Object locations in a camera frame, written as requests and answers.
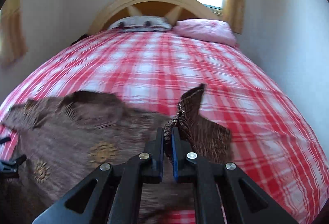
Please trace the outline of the white patterned pillow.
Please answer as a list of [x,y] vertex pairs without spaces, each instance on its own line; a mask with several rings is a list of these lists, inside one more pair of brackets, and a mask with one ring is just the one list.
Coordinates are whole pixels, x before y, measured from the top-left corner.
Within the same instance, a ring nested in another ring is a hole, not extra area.
[[165,17],[130,16],[117,20],[108,30],[118,29],[122,32],[169,31],[172,25]]

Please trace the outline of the pink pillow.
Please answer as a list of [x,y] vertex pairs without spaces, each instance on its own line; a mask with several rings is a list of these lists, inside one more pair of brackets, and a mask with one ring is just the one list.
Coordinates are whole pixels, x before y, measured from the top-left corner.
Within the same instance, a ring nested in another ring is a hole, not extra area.
[[229,24],[220,20],[187,19],[177,21],[172,29],[179,36],[234,47],[236,38]]

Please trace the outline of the beige arched wooden headboard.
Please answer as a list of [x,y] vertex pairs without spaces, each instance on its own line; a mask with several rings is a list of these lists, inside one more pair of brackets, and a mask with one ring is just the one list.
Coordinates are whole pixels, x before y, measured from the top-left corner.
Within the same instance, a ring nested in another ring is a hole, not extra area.
[[172,26],[180,20],[219,18],[197,0],[115,0],[99,11],[87,34],[94,35],[106,30],[125,17],[142,15],[165,17]]

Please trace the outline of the red white plaid bedspread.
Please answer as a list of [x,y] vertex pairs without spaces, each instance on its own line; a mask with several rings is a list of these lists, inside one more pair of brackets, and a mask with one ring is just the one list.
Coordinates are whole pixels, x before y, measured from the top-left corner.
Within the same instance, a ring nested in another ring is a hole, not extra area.
[[77,90],[117,93],[132,106],[173,116],[187,90],[206,84],[201,114],[229,128],[234,162],[299,223],[328,200],[328,160],[293,102],[239,49],[173,32],[103,31],[67,47],[1,104]]

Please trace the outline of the yellow curtain on left wall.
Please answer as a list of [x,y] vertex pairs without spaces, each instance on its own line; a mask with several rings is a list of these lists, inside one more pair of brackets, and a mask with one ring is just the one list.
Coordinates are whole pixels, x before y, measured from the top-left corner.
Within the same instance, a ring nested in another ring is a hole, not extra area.
[[21,0],[6,0],[1,8],[1,67],[12,65],[26,52]]

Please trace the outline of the brown knitted sweater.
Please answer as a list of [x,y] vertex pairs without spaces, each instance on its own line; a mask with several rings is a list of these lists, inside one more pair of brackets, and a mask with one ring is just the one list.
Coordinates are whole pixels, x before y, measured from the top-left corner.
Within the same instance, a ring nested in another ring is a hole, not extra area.
[[165,115],[123,103],[115,94],[76,91],[63,98],[28,100],[12,106],[1,127],[14,131],[13,156],[26,155],[19,179],[1,182],[1,223],[31,223],[104,162],[121,164],[139,154],[164,128],[164,177],[144,185],[139,222],[155,223],[165,211],[192,207],[192,189],[172,177],[170,131],[214,163],[232,157],[231,131],[199,114],[205,85],[185,92],[177,113]]

